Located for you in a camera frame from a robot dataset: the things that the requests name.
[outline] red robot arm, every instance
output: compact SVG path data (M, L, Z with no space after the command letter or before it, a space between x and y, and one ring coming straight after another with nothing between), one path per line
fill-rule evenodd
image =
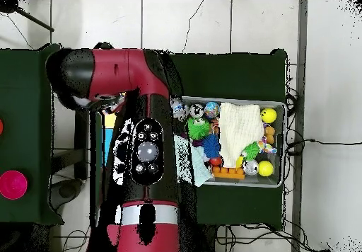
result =
M158 53L139 49L61 50L47 60L47 75L55 92L91 102L139 91L134 103L126 103L132 112L132 127L127 132L126 162L116 168L124 174L122 185L127 192L121 204L122 220L109 230L117 237L117 252L178 252L170 93Z

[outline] blue object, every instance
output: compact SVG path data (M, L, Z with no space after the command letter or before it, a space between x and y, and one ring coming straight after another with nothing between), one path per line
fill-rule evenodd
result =
M108 152L110 150L110 141L112 139L113 129L105 129L105 165L107 165Z
M218 152L220 151L220 144L218 143L218 137L216 134L209 134L202 141L204 147L204 153L210 159L218 157Z

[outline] pink object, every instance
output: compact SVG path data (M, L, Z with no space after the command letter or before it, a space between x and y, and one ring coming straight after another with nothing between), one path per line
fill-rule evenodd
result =
M7 171L0 176L0 193L10 200L24 196L28 188L26 177L19 171Z

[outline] power cord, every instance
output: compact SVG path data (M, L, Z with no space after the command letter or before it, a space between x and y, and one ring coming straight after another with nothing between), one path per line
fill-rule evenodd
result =
M64 245L63 245L63 250L62 252L65 252L65 251L68 251L68 250L74 250L74 249L78 249L78 252L81 252L81 248L84 246L84 244L87 242L87 233L89 232L89 229L91 228L91 226L89 225L88 228L87 228L87 231L84 232L83 230L73 230L67 237L66 237L66 240L64 242ZM77 246L77 247L71 247L71 248L65 248L66 247L66 243L68 242L68 239L71 238L71 235L74 233L74 232L81 232L82 234L84 234L84 238L83 238L83 243L80 245L80 246Z

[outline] gray plastic bin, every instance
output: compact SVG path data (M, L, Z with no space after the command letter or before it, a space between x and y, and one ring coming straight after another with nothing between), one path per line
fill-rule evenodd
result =
M286 128L287 128L287 108L282 102L274 101L249 101L249 100L236 100L236 99L217 99L217 98L202 98L202 97L182 97L182 100L187 105L199 103L205 105L209 101L217 102L219 105L222 102L229 102L235 105L249 105L257 104L260 106L260 110L264 108L273 108L276 111L277 118L271 123L271 126L275 129L275 147L277 149L276 154L258 154L257 162L267 160L273 164L274 173L269 177L264 177L259 174L256 176L245 175L245 179L238 181L237 183L231 182L229 178L212 178L205 182L203 185L236 185L236 186L250 186L260 188L275 188L279 187L283 183L284 179L284 158L286 152Z

